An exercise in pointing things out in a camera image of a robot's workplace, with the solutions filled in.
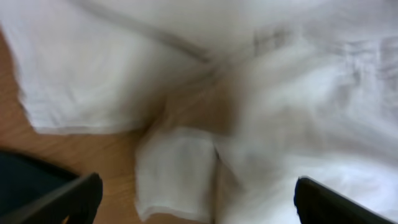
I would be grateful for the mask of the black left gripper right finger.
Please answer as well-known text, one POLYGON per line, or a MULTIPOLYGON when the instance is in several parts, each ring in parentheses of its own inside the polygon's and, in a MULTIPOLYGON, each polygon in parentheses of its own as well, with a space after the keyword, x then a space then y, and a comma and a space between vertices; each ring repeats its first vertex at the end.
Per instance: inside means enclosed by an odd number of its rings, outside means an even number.
POLYGON ((298 178, 294 205, 301 224, 394 224, 309 177, 298 178))

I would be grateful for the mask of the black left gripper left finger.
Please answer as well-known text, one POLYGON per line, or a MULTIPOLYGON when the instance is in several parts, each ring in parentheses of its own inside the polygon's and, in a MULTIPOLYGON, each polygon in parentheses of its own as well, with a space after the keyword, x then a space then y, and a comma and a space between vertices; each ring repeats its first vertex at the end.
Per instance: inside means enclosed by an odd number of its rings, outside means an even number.
POLYGON ((92 173, 2 216, 1 223, 92 224, 102 198, 103 181, 97 173, 92 173))

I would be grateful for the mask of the beige shorts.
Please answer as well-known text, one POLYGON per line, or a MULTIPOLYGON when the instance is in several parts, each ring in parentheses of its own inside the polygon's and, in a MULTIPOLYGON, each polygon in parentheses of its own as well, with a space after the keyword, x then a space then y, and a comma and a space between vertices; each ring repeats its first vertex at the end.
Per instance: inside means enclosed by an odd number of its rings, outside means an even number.
POLYGON ((142 221, 298 223, 309 176, 397 221, 396 1, 2 1, 40 134, 135 142, 142 221))

